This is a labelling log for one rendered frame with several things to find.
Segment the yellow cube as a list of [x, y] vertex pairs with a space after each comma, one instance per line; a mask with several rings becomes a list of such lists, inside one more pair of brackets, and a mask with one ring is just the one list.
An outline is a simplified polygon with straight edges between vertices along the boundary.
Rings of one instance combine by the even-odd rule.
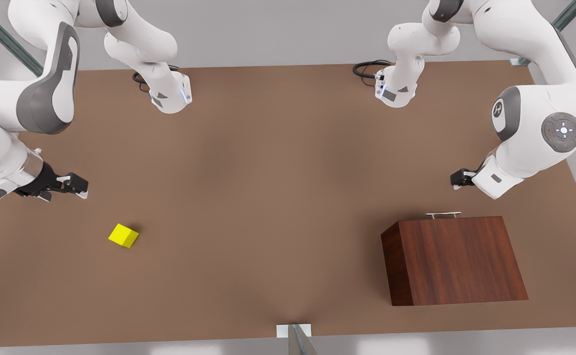
[[136, 241], [137, 236], [139, 236], [138, 232], [133, 231], [122, 224], [117, 224], [108, 236], [108, 240], [123, 247], [130, 248]]

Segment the dark wooden drawer cabinet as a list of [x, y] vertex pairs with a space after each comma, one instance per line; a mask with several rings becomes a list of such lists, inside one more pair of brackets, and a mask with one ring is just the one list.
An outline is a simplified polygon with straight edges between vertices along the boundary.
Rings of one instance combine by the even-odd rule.
[[401, 220], [381, 243], [393, 306], [528, 298], [501, 216]]

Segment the silver frame post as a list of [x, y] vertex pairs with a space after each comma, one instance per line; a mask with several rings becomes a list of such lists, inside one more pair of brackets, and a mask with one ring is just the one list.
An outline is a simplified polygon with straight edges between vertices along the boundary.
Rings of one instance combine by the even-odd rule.
[[565, 27], [576, 18], [576, 0], [571, 2], [556, 16], [551, 22], [554, 29], [561, 32]]
[[310, 339], [301, 329], [291, 330], [288, 336], [288, 355], [318, 355]]
[[34, 58], [22, 45], [9, 34], [4, 27], [0, 25], [0, 43], [6, 48], [15, 58], [20, 61], [27, 69], [29, 69], [37, 77], [40, 77], [43, 72], [43, 66]]

